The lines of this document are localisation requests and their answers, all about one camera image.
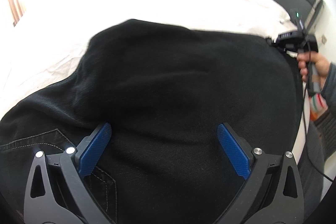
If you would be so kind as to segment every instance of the gray sleeve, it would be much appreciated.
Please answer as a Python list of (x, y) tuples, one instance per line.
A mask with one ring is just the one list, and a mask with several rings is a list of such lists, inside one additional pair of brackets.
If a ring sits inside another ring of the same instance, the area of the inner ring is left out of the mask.
[(330, 113), (336, 117), (336, 65), (334, 63), (330, 64), (321, 95), (327, 102)]

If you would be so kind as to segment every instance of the finger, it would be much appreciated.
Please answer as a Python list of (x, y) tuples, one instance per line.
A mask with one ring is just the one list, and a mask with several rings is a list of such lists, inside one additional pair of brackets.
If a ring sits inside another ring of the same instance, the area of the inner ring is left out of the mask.
[(306, 62), (304, 61), (299, 61), (299, 69), (304, 69), (306, 67)]
[(308, 75), (308, 70), (307, 70), (307, 68), (301, 69), (301, 70), (300, 70), (300, 74), (301, 74), (302, 76), (306, 76), (306, 75)]
[(311, 62), (318, 62), (320, 58), (320, 55), (317, 52), (304, 52), (304, 53), (300, 53), (297, 55), (296, 59), (298, 61), (305, 61), (308, 62), (309, 60)]

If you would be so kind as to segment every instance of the person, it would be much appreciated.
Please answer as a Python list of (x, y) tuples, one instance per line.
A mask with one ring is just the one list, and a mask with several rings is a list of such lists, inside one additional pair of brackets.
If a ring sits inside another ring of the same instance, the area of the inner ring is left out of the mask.
[(307, 81), (308, 68), (306, 63), (311, 60), (316, 65), (320, 76), (321, 95), (325, 99), (330, 113), (336, 117), (336, 64), (329, 62), (322, 54), (305, 52), (297, 55), (298, 67), (302, 81)]

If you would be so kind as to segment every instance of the blue textured pad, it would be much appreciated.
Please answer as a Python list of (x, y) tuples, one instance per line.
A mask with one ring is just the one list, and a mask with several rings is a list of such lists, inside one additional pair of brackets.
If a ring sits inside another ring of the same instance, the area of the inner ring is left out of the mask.
[(105, 123), (79, 158), (78, 173), (82, 178), (92, 173), (111, 136), (111, 126)]
[(249, 159), (239, 144), (223, 124), (220, 124), (217, 128), (217, 137), (237, 175), (244, 177), (246, 180), (251, 173), (251, 169)]

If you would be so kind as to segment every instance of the bed sheet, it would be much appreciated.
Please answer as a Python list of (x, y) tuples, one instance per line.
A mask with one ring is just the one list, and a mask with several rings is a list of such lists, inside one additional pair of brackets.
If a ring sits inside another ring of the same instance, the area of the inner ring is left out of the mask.
[[(131, 18), (273, 38), (295, 29), (273, 0), (36, 0), (1, 53), (6, 66), (0, 75), (0, 118), (26, 96), (68, 77), (93, 35)], [(301, 121), (293, 149), (297, 161), (303, 144)]]

